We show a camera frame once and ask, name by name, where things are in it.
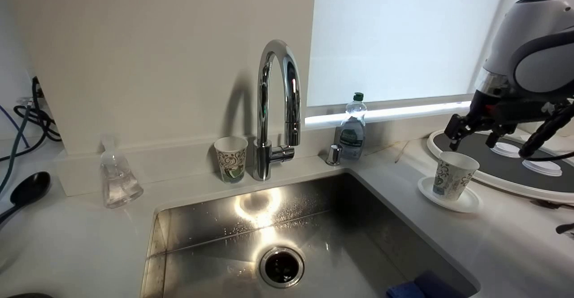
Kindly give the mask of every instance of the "faucet spout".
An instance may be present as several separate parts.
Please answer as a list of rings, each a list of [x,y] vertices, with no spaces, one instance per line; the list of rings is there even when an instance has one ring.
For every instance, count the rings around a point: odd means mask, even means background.
[[[269,79],[274,57],[279,61],[285,92],[285,146],[271,147],[267,139],[269,123]],[[254,141],[254,173],[258,180],[270,176],[269,164],[288,161],[295,155],[292,146],[299,145],[301,129],[301,98],[299,95],[299,70],[293,52],[279,39],[271,40],[261,54],[257,92],[257,139]]]

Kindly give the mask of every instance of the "countertop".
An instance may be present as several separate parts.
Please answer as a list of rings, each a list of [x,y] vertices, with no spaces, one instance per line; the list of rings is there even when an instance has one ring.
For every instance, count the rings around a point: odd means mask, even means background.
[[[43,292],[55,298],[137,298],[155,212],[344,171],[471,279],[479,288],[474,297],[572,297],[574,239],[554,228],[574,222],[574,211],[541,208],[474,181],[470,186],[483,201],[477,214],[436,206],[417,189],[417,181],[436,169],[425,143],[408,142],[398,163],[404,143],[340,167],[319,157],[273,165],[266,182],[246,175],[228,185],[208,173],[144,184],[140,198],[115,210],[103,207],[99,193],[66,197],[54,178],[45,198],[0,226],[0,297]],[[19,167],[14,179],[49,165],[44,160],[28,171]]]

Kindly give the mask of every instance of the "paper cup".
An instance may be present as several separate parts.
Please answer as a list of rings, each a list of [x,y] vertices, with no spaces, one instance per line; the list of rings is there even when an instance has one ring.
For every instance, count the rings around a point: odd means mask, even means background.
[[[245,156],[248,141],[239,137],[221,138],[213,144],[219,171],[224,182],[238,182],[245,175]]]
[[[443,151],[436,168],[433,194],[442,200],[458,200],[479,167],[478,161],[467,155]]]

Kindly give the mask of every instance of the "sink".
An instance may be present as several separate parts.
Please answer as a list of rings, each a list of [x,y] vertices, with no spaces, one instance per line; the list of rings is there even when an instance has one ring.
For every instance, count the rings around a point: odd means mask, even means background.
[[[433,273],[475,286],[345,173],[161,211],[141,297],[385,297]]]

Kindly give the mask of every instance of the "clear soap dispenser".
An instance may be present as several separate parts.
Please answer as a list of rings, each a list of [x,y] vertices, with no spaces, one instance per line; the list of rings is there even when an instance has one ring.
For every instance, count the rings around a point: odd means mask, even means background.
[[[104,206],[117,208],[135,200],[144,190],[131,173],[123,153],[115,149],[113,136],[104,134],[101,141],[105,148],[100,158]]]

